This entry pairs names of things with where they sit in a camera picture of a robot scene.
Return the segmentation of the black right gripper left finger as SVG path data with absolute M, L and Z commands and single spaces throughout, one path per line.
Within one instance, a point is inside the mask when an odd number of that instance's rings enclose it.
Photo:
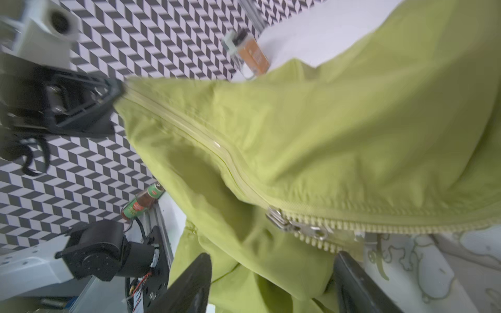
M 211 258 L 209 254 L 202 253 L 146 312 L 206 312 L 211 275 Z

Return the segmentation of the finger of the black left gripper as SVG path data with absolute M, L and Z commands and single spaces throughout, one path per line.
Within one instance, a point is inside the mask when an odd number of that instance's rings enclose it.
M 59 136 L 104 138 L 115 134 L 111 115 L 113 107 L 80 111 L 73 117 L 47 112 L 44 124 L 49 133 Z
M 50 68 L 44 92 L 45 113 L 110 113 L 124 85 L 103 75 Z

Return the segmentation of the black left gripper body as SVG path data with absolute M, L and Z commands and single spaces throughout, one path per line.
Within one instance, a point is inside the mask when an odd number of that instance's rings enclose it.
M 1 54 L 1 134 L 57 135 L 46 87 L 59 71 Z

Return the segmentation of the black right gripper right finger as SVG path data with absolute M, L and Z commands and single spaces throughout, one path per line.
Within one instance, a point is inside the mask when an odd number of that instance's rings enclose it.
M 339 312 L 403 312 L 346 251 L 336 255 L 333 276 Z

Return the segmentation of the green and cream printed jacket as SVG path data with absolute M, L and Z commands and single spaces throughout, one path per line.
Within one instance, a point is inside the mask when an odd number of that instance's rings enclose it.
M 126 136 L 186 215 L 173 285 L 211 258 L 219 312 L 500 311 L 500 2 L 403 1 L 310 67 L 130 78 Z

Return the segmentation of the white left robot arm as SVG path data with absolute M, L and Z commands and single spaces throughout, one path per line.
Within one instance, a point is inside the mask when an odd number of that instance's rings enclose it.
M 45 174 L 48 138 L 105 138 L 114 133 L 113 105 L 124 92 L 120 80 L 77 73 L 10 55 L 1 56 L 1 158 L 23 162 L 24 175 Z M 1 299 L 93 276 L 140 277 L 153 269 L 159 250 L 129 241 L 123 225 L 100 220 L 1 258 Z

